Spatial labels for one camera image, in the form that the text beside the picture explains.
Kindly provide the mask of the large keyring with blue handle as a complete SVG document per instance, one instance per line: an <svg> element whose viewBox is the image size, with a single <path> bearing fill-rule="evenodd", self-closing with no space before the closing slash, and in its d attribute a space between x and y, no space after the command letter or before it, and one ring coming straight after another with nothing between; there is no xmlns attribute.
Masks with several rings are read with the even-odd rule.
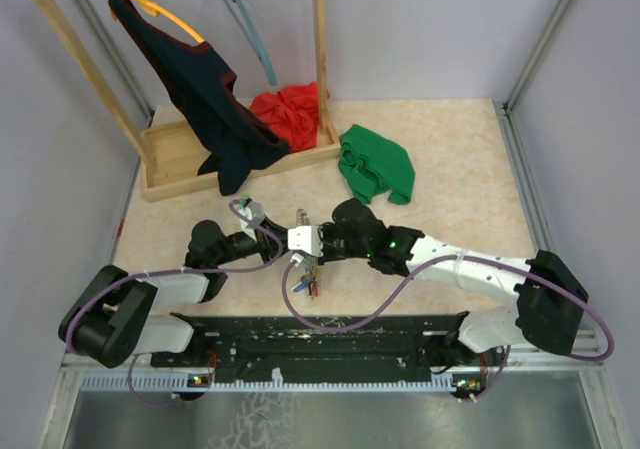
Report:
<svg viewBox="0 0 640 449"><path fill-rule="evenodd" d="M295 227L300 225L312 225L307 212L302 208L299 208L296 211ZM304 270L304 273L300 278L300 282L293 291L301 292L303 289L306 289L310 298L317 298L319 296L319 258L309 256L298 251L291 252L293 253L292 260Z"/></svg>

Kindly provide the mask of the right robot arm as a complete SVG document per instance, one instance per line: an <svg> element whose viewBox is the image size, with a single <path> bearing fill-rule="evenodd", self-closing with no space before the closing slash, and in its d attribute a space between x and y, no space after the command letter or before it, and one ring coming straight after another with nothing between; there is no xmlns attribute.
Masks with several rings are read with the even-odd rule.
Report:
<svg viewBox="0 0 640 449"><path fill-rule="evenodd" d="M518 259L464 250L417 229L387 226L356 199L334 209L320 239L324 263L364 259L385 275L452 284L499 302L465 314L447 339L448 356L458 364L525 342L555 355L572 352L588 293L553 252Z"/></svg>

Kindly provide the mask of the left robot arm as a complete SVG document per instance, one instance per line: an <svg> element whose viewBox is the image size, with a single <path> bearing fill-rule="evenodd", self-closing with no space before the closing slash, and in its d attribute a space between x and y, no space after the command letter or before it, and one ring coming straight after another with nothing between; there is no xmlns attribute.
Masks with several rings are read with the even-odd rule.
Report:
<svg viewBox="0 0 640 449"><path fill-rule="evenodd" d="M131 274L113 264L102 267L63 317L58 337L68 351L109 369L152 353L197 365L207 356L207 340L183 316L152 313L212 300L230 274L273 264L286 252L286 239L287 230L267 218L245 221L230 235L212 220L200 221L178 269Z"/></svg>

